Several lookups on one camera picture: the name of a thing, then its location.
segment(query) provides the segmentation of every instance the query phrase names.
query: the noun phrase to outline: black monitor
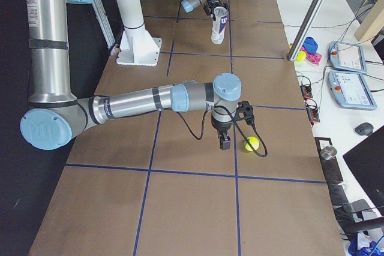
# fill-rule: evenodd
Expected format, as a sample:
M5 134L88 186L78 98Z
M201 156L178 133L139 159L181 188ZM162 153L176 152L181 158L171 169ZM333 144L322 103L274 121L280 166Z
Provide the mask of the black monitor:
M384 206L384 126L343 157L373 204ZM384 215L384 207L379 211Z

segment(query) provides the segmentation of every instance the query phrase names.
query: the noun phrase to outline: yellow object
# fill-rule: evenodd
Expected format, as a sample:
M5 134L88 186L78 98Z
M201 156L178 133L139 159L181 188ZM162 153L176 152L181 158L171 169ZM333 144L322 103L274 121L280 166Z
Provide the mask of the yellow object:
M307 58L307 54L304 51L300 51L296 57L296 61L303 61Z
M247 137L247 139L252 144L252 147L254 150L257 150L257 148L259 148L259 145L260 145L259 139L257 139L254 136L249 136L249 137ZM250 152L253 151L251 146L249 146L249 144L245 140L244 140L244 147L247 151L250 151Z

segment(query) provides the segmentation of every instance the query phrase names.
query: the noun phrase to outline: blue tablet device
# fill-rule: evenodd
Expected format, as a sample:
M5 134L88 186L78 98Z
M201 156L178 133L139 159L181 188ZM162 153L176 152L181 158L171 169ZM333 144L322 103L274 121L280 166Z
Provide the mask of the blue tablet device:
M336 102L341 107L362 110L377 108L361 73L330 71L328 83Z
M328 52L335 69L367 73L367 64L360 45L332 41Z

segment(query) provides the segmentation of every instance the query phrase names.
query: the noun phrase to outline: brown table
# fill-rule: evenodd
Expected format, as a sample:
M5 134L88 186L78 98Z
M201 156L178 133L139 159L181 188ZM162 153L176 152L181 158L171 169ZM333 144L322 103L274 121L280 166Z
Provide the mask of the brown table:
M96 94L233 72L269 156L247 153L233 132L231 149L219 150L208 119L196 141L170 111L90 129L73 146L30 255L344 255L276 0L229 0L219 46L201 10L185 15L178 3L142 0L147 30L163 38L158 65L110 58ZM195 131L202 114L185 113Z

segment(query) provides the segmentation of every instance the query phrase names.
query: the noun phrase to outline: pink object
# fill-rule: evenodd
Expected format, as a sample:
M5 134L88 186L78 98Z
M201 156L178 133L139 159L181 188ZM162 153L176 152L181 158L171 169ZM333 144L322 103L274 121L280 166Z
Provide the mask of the pink object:
M307 54L307 59L314 65L319 66L320 61L322 60L322 55L320 53L311 54L306 51L304 47L301 47L300 51L304 51Z

